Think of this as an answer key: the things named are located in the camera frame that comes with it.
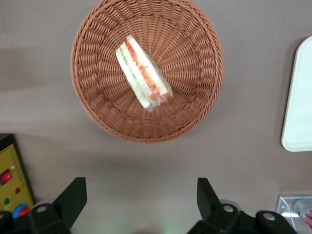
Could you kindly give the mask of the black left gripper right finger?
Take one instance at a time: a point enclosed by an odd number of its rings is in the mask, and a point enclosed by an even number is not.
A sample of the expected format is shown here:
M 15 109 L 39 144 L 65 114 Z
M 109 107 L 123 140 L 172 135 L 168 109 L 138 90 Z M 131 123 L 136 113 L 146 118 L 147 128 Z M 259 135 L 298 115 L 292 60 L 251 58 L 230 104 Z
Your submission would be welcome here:
M 197 206 L 202 219 L 189 231 L 190 234 L 231 234 L 234 232 L 240 212 L 229 203 L 221 203 L 206 178 L 197 180 Z

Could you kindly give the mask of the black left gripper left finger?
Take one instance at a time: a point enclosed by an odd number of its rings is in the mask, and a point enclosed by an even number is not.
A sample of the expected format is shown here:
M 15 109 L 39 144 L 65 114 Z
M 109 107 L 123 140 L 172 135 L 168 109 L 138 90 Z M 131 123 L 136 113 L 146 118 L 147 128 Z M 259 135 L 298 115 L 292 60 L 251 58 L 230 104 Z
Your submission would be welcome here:
M 77 177 L 52 203 L 32 208 L 28 213 L 31 233 L 69 234 L 86 202 L 86 178 Z

